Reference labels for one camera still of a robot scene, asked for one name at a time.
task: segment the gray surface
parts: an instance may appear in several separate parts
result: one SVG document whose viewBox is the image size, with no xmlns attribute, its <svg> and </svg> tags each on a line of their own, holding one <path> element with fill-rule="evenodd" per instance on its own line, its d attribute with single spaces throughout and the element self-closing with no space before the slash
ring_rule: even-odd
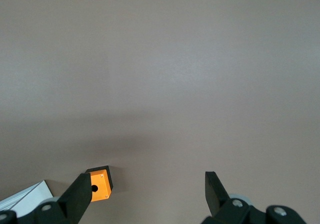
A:
<svg viewBox="0 0 320 224">
<path fill-rule="evenodd" d="M 200 223 L 204 172 L 320 209 L 320 0 L 0 0 L 0 198 L 110 165 L 81 223 Z"/>
</svg>

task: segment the orange and black object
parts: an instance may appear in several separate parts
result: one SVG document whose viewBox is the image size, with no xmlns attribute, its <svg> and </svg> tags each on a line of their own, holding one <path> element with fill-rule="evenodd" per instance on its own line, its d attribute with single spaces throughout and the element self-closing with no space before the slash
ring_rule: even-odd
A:
<svg viewBox="0 0 320 224">
<path fill-rule="evenodd" d="M 109 166 L 101 166 L 86 170 L 90 173 L 92 201 L 109 199 L 113 189 Z"/>
</svg>

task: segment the silver screw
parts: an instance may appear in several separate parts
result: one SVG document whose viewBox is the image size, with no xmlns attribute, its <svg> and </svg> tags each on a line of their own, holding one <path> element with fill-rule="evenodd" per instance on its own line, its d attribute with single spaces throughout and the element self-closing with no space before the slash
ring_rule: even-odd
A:
<svg viewBox="0 0 320 224">
<path fill-rule="evenodd" d="M 6 219 L 7 216 L 8 216 L 7 214 L 1 214 L 1 215 L 0 215 L 0 220 Z"/>
<path fill-rule="evenodd" d="M 243 204 L 239 200 L 233 200 L 232 204 L 236 207 L 243 207 Z"/>
<path fill-rule="evenodd" d="M 51 209 L 51 205 L 50 205 L 50 204 L 44 205 L 44 206 L 41 208 L 42 211 L 46 211 L 46 210 L 49 210 L 49 209 Z"/>
<path fill-rule="evenodd" d="M 275 213 L 285 216 L 286 215 L 286 211 L 284 209 L 282 209 L 281 207 L 275 207 L 274 208 Z"/>
</svg>

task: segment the black hole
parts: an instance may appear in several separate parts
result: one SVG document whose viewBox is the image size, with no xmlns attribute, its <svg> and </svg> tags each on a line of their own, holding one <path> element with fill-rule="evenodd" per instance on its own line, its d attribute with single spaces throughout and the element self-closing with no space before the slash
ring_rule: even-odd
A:
<svg viewBox="0 0 320 224">
<path fill-rule="evenodd" d="M 96 185 L 92 185 L 91 188 L 93 192 L 96 192 L 98 190 L 98 187 Z"/>
</svg>

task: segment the screw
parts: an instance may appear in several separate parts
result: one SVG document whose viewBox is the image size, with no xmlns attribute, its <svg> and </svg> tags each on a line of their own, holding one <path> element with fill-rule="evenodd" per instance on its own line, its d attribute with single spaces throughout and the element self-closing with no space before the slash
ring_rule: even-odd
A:
<svg viewBox="0 0 320 224">
<path fill-rule="evenodd" d="M 236 207 L 243 207 L 243 204 L 239 200 L 233 200 L 232 204 Z"/>
<path fill-rule="evenodd" d="M 285 216 L 286 215 L 286 211 L 284 209 L 282 209 L 281 207 L 275 207 L 274 208 L 275 213 Z"/>
<path fill-rule="evenodd" d="M 1 214 L 1 215 L 0 215 L 0 220 L 6 219 L 7 216 L 8 216 L 7 214 Z"/>
<path fill-rule="evenodd" d="M 50 205 L 50 204 L 44 205 L 44 206 L 41 208 L 42 211 L 46 211 L 46 210 L 49 210 L 49 209 L 51 209 L 51 205 Z"/>
</svg>

